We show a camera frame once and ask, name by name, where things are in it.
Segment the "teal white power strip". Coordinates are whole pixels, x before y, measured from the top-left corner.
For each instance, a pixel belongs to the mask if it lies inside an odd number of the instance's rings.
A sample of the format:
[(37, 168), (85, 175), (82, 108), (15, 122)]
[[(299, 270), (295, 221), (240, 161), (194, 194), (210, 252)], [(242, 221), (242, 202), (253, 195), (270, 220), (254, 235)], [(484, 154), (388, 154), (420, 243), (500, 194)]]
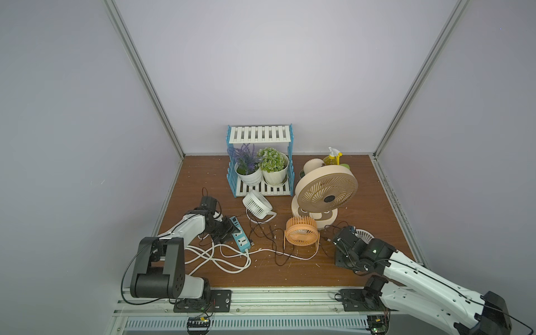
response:
[(244, 230), (241, 227), (240, 222), (238, 221), (236, 216), (230, 217), (231, 222), (233, 223), (234, 227), (237, 229), (233, 233), (233, 238), (235, 243), (237, 244), (238, 249), (241, 253), (248, 253), (251, 249), (251, 243), (248, 239), (247, 235), (245, 234)]

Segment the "orange ribbed desk fan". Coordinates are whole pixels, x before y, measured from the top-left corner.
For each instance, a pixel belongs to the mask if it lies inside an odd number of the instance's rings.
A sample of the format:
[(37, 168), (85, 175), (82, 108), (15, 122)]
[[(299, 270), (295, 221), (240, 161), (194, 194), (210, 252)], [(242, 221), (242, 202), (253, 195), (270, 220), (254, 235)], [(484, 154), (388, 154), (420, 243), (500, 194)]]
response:
[(314, 257), (319, 250), (320, 233), (316, 221), (310, 216), (294, 216), (286, 222), (284, 230), (283, 248), (287, 244), (294, 247), (315, 246)]

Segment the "small white desk fan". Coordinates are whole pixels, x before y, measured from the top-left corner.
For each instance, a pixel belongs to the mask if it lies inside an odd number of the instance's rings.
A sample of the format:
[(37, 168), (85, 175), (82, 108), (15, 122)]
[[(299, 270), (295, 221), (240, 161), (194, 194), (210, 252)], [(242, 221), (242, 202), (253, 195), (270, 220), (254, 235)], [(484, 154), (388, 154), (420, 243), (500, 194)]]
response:
[(366, 244), (369, 244), (374, 238), (374, 236), (370, 232), (363, 229), (356, 229), (355, 235), (359, 237), (362, 241), (364, 241)]

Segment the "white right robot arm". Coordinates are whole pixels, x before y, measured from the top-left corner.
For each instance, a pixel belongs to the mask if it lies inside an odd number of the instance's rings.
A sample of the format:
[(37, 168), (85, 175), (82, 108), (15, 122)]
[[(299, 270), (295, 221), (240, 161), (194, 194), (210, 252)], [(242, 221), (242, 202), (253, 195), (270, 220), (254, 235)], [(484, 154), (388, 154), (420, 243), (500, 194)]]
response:
[(372, 334), (386, 334), (388, 314), (400, 311), (448, 334), (510, 334), (512, 317), (505, 300), (452, 283), (411, 260), (391, 244), (365, 241), (353, 226), (333, 238), (335, 264), (367, 277), (362, 289), (342, 289), (336, 296), (346, 311), (382, 311), (370, 319)]

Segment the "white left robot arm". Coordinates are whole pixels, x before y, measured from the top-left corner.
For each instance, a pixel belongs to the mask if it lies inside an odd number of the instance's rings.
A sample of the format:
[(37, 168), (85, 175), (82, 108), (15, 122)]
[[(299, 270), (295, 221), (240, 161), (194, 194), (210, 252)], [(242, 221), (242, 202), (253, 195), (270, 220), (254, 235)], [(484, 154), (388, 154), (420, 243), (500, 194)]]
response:
[(132, 267), (129, 286), (133, 298), (207, 301), (208, 280), (186, 273), (185, 248), (199, 235), (208, 234), (213, 242), (225, 242), (239, 230), (226, 216), (194, 210), (167, 232), (145, 237), (128, 266)]

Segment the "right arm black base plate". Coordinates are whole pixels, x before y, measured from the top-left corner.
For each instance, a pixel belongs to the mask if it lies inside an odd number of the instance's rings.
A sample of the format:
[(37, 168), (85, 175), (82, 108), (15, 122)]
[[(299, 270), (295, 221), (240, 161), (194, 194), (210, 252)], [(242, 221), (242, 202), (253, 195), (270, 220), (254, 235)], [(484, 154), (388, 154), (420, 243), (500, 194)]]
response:
[(389, 309), (381, 301), (381, 293), (368, 288), (342, 289), (334, 295), (343, 304), (344, 311), (385, 312)]

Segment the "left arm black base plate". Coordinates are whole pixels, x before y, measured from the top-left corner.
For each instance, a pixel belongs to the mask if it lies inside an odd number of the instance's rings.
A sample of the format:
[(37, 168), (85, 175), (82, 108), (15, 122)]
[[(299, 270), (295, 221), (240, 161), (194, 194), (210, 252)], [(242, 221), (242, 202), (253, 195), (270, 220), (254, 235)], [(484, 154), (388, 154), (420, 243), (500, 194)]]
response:
[(174, 303), (175, 313), (228, 313), (232, 301), (232, 290), (210, 290), (205, 292), (201, 298), (179, 299)]

